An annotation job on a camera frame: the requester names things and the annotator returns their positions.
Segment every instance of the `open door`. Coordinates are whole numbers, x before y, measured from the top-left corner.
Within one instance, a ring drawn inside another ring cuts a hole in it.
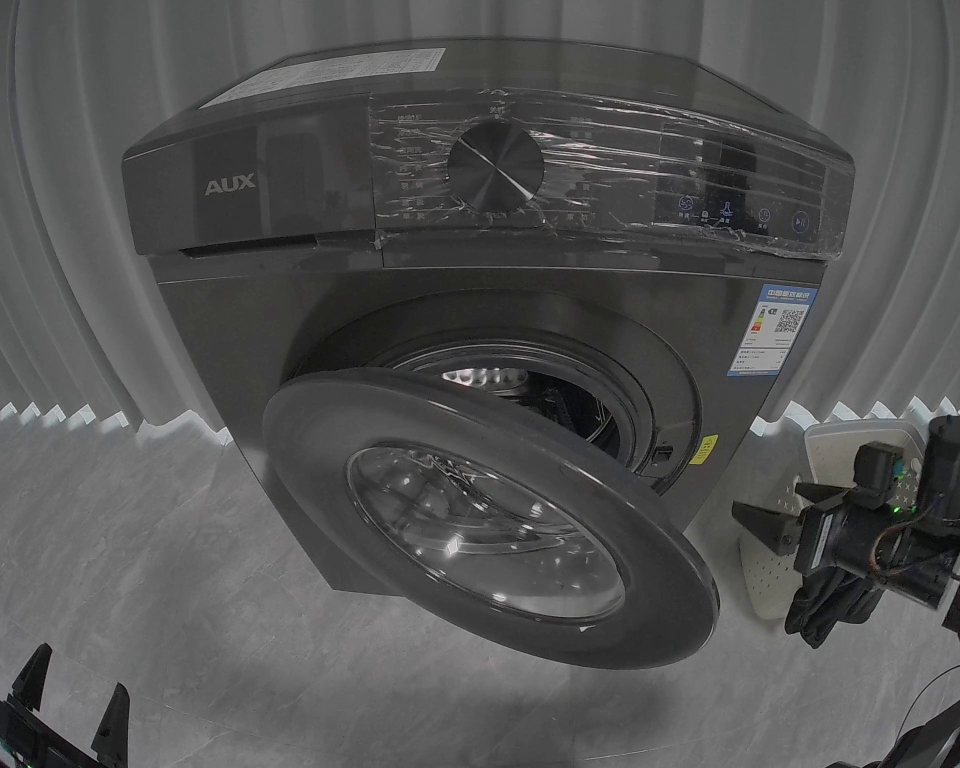
[[[710,637],[716,585],[662,500],[511,402],[420,373],[311,373],[263,418],[270,461],[360,565],[469,632],[581,666],[652,667]]]

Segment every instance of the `clear tape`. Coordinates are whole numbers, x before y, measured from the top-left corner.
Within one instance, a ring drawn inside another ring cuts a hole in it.
[[[853,168],[827,151],[701,113],[613,99],[502,89],[420,96],[371,100],[378,246],[424,228],[539,228],[840,255]],[[472,210],[446,181],[453,143],[492,118],[518,123],[543,153],[539,191],[510,214]],[[679,208],[684,196],[699,207]],[[725,196],[731,204],[722,208]],[[719,215],[727,209],[729,219]],[[808,229],[791,231],[804,222],[800,214]],[[763,216],[769,234],[756,231]]]

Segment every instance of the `rotary dial knob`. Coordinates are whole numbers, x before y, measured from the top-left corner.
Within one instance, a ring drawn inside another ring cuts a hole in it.
[[[450,188],[482,213],[517,210],[543,182],[543,155],[514,123],[488,120],[456,140],[446,161]]]

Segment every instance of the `play pause button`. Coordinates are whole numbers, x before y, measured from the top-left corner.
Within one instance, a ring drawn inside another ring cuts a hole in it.
[[[806,215],[805,210],[798,210],[793,214],[792,227],[797,234],[803,234],[810,226],[810,217]]]

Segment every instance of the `black cloth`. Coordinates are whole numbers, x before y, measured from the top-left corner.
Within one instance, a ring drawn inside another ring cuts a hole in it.
[[[788,635],[800,633],[811,648],[819,648],[838,621],[862,624],[883,590],[870,579],[861,579],[841,568],[821,568],[804,576],[804,585],[793,596],[783,622]]]

